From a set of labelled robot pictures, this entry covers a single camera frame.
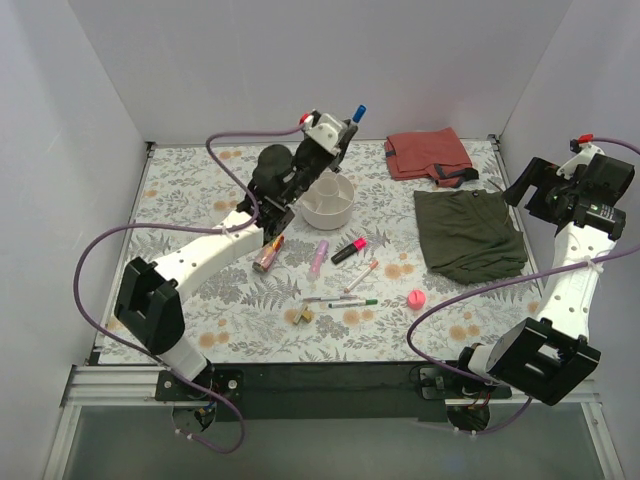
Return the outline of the blue capped marker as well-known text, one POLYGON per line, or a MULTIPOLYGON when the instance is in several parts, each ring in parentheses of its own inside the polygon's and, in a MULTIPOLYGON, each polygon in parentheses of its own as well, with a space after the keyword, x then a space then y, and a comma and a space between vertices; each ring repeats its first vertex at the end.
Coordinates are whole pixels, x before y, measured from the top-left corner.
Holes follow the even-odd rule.
POLYGON ((351 123, 358 125, 362 118, 364 117, 364 115, 366 114, 367 108, 365 105, 360 105, 356 111, 354 112, 352 118, 351 118, 351 123))

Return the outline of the pink black highlighter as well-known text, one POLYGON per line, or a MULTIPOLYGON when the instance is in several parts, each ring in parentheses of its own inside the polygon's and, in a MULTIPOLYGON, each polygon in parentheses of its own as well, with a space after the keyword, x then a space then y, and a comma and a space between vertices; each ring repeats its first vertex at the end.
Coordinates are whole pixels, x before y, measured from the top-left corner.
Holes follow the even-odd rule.
POLYGON ((357 254, 359 251, 364 249, 366 246, 367 246, 367 240, 365 238, 358 238, 355 241, 353 241, 352 243, 350 243, 347 246, 345 246, 344 248, 342 248, 341 250, 339 250, 337 253, 335 253, 331 257, 331 262, 334 265, 338 265, 341 262, 343 262, 344 260, 346 260, 347 258, 351 257, 352 255, 357 254))

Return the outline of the orange capped white pen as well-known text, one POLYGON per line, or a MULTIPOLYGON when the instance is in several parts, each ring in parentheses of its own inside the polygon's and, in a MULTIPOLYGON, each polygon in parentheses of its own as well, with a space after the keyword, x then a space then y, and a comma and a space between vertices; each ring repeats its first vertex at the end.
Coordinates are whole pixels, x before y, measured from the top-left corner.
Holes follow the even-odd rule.
POLYGON ((379 262, 377 260, 374 260, 343 289, 343 292, 348 294, 354 291, 355 288, 378 267, 378 265, 379 265, 379 262))

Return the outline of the green capped white marker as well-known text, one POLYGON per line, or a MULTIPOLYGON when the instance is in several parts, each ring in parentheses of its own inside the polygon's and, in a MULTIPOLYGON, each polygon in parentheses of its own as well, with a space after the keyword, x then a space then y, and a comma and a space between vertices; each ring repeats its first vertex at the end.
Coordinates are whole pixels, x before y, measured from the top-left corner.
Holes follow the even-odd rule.
POLYGON ((340 309, 340 308, 353 308, 353 307, 361 307, 361 306, 374 306, 377 304, 378 304, 377 299, 351 299, 351 300, 329 302, 328 307, 330 309, 340 309))

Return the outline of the gold binder clip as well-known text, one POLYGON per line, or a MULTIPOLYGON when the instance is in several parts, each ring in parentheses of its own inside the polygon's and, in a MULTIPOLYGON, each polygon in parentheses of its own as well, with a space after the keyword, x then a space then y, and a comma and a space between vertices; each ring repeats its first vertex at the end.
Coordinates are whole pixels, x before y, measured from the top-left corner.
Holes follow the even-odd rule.
POLYGON ((295 314, 292 324, 309 324, 313 320, 314 314, 307 305, 303 305, 295 314))

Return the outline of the grey thin pen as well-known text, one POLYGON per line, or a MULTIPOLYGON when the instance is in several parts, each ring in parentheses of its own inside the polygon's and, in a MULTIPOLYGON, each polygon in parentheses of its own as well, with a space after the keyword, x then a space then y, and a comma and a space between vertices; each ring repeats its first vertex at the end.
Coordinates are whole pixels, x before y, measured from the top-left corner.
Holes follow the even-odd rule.
POLYGON ((313 302, 336 302, 336 301, 343 301, 343 300, 355 300, 358 299, 359 297, 356 295, 336 295, 336 296, 315 296, 315 297, 306 297, 303 298, 302 301, 306 302, 306 303, 313 303, 313 302))

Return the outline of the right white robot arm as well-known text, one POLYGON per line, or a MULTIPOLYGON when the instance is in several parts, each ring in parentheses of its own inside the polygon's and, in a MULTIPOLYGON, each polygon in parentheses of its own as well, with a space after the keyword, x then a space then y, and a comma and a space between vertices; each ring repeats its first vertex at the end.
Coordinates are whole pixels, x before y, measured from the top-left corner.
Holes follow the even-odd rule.
POLYGON ((489 383, 506 384, 553 406, 598 366, 601 353, 589 344, 589 314, 601 260, 626 225, 616 208, 635 174, 633 165, 587 144, 562 166, 533 158, 504 192, 517 205, 556 226, 555 274, 547 280, 534 314, 495 343, 467 347, 452 373, 454 389, 475 397, 489 383))

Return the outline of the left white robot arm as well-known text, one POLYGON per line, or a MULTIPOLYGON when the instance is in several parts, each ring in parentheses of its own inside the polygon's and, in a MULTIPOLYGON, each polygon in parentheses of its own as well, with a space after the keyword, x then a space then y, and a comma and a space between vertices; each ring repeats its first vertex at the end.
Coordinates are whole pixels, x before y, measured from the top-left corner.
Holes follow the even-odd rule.
POLYGON ((209 361, 187 339, 182 304, 214 274, 261 249, 294 218, 292 205, 326 170, 338 171, 358 130, 356 119, 312 112, 300 122, 296 150, 264 148, 245 198, 215 227, 178 250, 150 262, 136 257, 125 267, 114 316, 153 356, 178 377, 193 400, 213 386, 209 361))

